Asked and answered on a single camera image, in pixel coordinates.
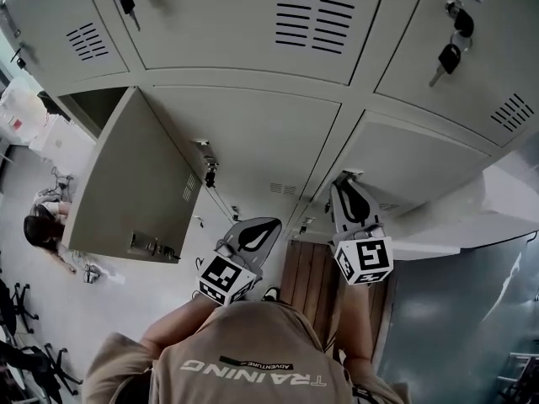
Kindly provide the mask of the person's beige shirt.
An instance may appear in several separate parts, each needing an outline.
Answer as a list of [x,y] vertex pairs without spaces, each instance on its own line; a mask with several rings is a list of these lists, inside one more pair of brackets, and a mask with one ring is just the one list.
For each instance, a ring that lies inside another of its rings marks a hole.
[[83,382],[83,404],[404,404],[376,375],[327,356],[290,306],[240,301],[216,309],[157,359],[111,334]]

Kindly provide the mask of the person's right forearm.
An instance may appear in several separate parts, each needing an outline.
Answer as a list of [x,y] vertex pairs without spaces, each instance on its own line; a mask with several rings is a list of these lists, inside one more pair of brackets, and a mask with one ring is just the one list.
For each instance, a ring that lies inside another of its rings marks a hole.
[[344,353],[344,365],[371,365],[374,344],[371,332],[369,287],[347,285],[341,302],[336,345]]

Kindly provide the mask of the grey metal rack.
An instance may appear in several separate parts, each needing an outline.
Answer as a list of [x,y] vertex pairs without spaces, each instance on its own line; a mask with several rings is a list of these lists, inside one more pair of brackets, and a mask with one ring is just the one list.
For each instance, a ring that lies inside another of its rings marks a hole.
[[539,404],[539,353],[509,353],[509,362],[520,372],[515,378],[497,377],[508,383],[498,392],[503,404]]

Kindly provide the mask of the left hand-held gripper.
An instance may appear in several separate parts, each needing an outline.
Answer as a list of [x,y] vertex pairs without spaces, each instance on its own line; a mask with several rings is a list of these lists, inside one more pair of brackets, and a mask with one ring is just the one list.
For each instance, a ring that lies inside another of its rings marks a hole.
[[196,258],[197,290],[221,306],[241,300],[261,280],[261,267],[280,233],[277,218],[237,222],[213,251]]

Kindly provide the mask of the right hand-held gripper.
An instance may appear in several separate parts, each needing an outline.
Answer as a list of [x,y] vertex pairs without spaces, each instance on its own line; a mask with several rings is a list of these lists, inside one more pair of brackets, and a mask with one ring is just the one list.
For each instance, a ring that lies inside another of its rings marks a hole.
[[[379,206],[357,182],[332,183],[334,260],[349,285],[382,282],[392,272],[392,239],[379,222]],[[358,225],[370,225],[350,230]]]

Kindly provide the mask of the white box-shaped beam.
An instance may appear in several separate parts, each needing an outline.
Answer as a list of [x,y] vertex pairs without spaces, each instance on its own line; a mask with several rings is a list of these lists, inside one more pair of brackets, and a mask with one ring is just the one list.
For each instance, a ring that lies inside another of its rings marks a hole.
[[456,255],[539,231],[539,162],[508,155],[458,189],[393,219],[394,258]]

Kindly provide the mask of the person's left forearm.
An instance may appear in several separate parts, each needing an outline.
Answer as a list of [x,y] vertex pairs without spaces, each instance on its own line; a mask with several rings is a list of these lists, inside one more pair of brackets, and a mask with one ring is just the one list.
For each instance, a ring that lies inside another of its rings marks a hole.
[[197,295],[189,302],[154,322],[142,335],[140,344],[154,358],[165,348],[181,343],[204,324],[220,305],[204,295]]

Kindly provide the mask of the black office chair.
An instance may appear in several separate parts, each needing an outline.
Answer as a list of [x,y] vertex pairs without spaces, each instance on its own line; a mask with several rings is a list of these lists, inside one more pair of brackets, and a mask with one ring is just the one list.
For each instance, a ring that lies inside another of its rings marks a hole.
[[0,360],[13,366],[16,369],[29,371],[35,383],[45,393],[49,404],[54,401],[56,404],[63,404],[57,380],[65,386],[71,396],[78,396],[77,390],[68,385],[68,381],[75,385],[82,385],[83,381],[69,375],[62,368],[62,356],[67,353],[67,348],[60,348],[56,358],[52,356],[52,345],[45,344],[42,351],[37,346],[26,346],[15,348],[14,346],[0,341]]
[[17,317],[22,321],[27,333],[35,333],[28,319],[38,321],[39,316],[31,314],[24,305],[28,290],[30,290],[29,284],[22,286],[17,282],[11,294],[8,286],[0,279],[0,326],[6,327],[11,336],[17,331]]

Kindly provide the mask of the brown wooden plank step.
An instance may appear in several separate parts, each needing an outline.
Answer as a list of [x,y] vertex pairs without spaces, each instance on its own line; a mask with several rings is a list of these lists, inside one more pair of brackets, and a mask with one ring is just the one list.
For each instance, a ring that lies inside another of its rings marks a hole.
[[[360,304],[370,326],[371,362],[375,368],[387,340],[395,286],[393,276],[369,284],[367,302]],[[344,359],[339,328],[351,313],[346,302],[350,292],[328,245],[288,241],[280,299],[304,315],[325,354],[338,361]]]

